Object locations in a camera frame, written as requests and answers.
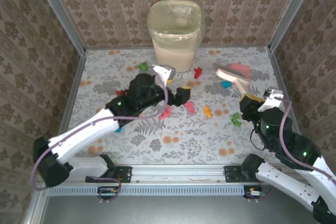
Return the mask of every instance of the floral wallpaper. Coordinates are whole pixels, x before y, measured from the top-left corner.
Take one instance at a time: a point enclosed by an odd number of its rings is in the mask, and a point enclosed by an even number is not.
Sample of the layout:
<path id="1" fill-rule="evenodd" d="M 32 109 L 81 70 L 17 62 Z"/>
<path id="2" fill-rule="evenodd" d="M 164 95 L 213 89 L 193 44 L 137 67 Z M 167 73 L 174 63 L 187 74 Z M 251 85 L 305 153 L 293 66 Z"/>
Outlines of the floral wallpaper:
<path id="1" fill-rule="evenodd" d="M 70 129 L 88 120 L 115 98 L 116 91 L 125 90 L 141 72 L 137 65 L 147 61 L 156 63 L 154 49 L 87 50 L 87 61 L 76 96 Z M 235 87 L 224 89 L 222 79 L 216 74 L 218 67 L 237 63 L 250 66 L 249 92 L 262 96 L 268 87 L 277 87 L 266 47 L 199 48 L 195 53 L 193 68 L 203 69 L 194 79 L 194 70 L 175 74 L 169 84 L 173 93 L 178 87 L 191 87 L 195 114 L 182 105 L 172 106 L 169 118 L 159 116 L 133 121 L 120 133 L 109 133 L 86 148 L 78 156 L 108 154 L 119 165 L 141 164 L 239 164 L 250 153 L 255 153 L 271 163 L 279 163 L 274 154 L 256 150 L 249 136 L 253 126 L 242 122 L 232 123 L 233 114 L 239 112 L 240 93 Z M 156 113 L 161 106 L 152 106 L 142 115 Z M 205 106 L 212 117 L 204 113 Z M 252 140 L 262 144 L 257 135 Z"/>
<path id="2" fill-rule="evenodd" d="M 146 26 L 160 0 L 61 0 L 88 49 L 152 45 Z M 290 0 L 194 0 L 205 11 L 203 44 L 267 45 Z"/>
<path id="3" fill-rule="evenodd" d="M 32 144 L 56 135 L 79 55 L 47 0 L 0 0 L 0 223 L 32 197 Z"/>
<path id="4" fill-rule="evenodd" d="M 276 56 L 302 134 L 336 172 L 336 0 L 304 0 Z"/>

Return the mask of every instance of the patterned floor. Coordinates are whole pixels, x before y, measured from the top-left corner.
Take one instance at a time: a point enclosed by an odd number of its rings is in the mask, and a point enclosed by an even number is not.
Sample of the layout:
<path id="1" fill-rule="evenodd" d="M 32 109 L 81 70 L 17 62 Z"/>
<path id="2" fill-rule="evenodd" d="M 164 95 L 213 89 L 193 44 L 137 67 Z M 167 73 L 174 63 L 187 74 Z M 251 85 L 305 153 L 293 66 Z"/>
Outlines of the patterned floor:
<path id="1" fill-rule="evenodd" d="M 153 49 L 87 51 L 70 129 L 97 113 L 116 91 L 126 89 L 139 73 L 135 66 L 147 61 L 155 63 Z M 194 70 L 177 73 L 169 87 L 192 86 L 191 101 L 196 114 L 183 106 L 173 107 L 170 118 L 133 121 L 120 133 L 110 133 L 82 150 L 78 156 L 108 154 L 116 164 L 228 164 L 241 163 L 249 153 L 259 154 L 271 163 L 278 163 L 268 151 L 260 152 L 249 142 L 252 124 L 241 127 L 231 123 L 239 112 L 239 92 L 230 87 L 224 90 L 215 71 L 217 66 L 241 63 L 251 67 L 250 93 L 262 95 L 268 87 L 277 87 L 266 48 L 200 48 L 195 54 L 194 68 L 203 73 L 194 79 Z M 212 118 L 204 114 L 208 105 Z M 147 109 L 150 115 L 158 107 Z M 261 147 L 257 136 L 253 137 Z"/>

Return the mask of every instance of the plastic bag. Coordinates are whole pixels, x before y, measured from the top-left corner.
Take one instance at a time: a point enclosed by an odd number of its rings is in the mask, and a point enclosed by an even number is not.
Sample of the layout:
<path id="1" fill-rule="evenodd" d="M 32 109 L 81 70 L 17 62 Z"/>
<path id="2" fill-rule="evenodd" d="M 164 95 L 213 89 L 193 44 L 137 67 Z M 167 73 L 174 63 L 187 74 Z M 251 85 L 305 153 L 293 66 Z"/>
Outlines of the plastic bag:
<path id="1" fill-rule="evenodd" d="M 195 51 L 204 37 L 205 15 L 193 1 L 164 0 L 152 6 L 147 26 L 152 40 L 160 48 Z"/>

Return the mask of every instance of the pink toy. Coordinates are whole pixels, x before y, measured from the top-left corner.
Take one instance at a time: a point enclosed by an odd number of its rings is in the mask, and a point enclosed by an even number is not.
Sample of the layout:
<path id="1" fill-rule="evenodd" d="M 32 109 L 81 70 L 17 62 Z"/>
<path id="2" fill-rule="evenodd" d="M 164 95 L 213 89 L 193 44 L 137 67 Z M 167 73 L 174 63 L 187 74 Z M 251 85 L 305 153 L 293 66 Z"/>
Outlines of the pink toy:
<path id="1" fill-rule="evenodd" d="M 188 101 L 184 104 L 190 114 L 195 114 L 194 103 L 192 101 Z"/>
<path id="2" fill-rule="evenodd" d="M 172 107 L 167 107 L 167 109 L 160 115 L 159 119 L 162 120 L 164 118 L 170 117 L 170 113 L 172 113 L 173 108 Z"/>

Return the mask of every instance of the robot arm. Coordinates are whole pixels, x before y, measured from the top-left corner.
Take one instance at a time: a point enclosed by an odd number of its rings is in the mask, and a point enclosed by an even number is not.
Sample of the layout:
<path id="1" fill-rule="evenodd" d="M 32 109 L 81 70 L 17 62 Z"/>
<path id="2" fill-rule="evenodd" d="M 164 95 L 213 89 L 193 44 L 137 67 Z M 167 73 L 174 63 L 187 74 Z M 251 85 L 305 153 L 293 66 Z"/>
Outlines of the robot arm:
<path id="1" fill-rule="evenodd" d="M 168 105 L 180 106 L 190 98 L 189 89 L 178 88 L 175 95 L 169 89 L 165 91 L 167 81 L 174 76 L 173 68 L 153 66 L 153 72 L 159 76 L 159 84 L 151 74 L 141 73 L 130 82 L 128 90 L 112 99 L 89 120 L 51 139 L 38 138 L 34 142 L 35 165 L 30 177 L 32 186 L 36 169 L 47 187 L 57 186 L 69 177 L 112 177 L 116 167 L 107 155 L 95 158 L 73 156 L 97 138 L 139 119 L 140 113 L 162 100 Z"/>
<path id="2" fill-rule="evenodd" d="M 266 149 L 274 152 L 286 166 L 295 169 L 311 186 L 305 185 L 281 171 L 255 154 L 250 154 L 242 163 L 241 169 L 246 177 L 254 177 L 280 189 L 302 203 L 320 223 L 336 223 L 336 185 L 326 175 L 294 162 L 283 150 L 279 138 L 280 122 L 283 112 L 278 108 L 283 98 L 282 92 L 269 89 L 265 92 L 266 101 L 253 95 L 245 95 L 240 101 L 242 119 L 251 121 Z M 289 153 L 298 161 L 318 168 L 331 175 L 320 150 L 307 138 L 291 130 L 292 120 L 286 118 L 283 139 Z"/>

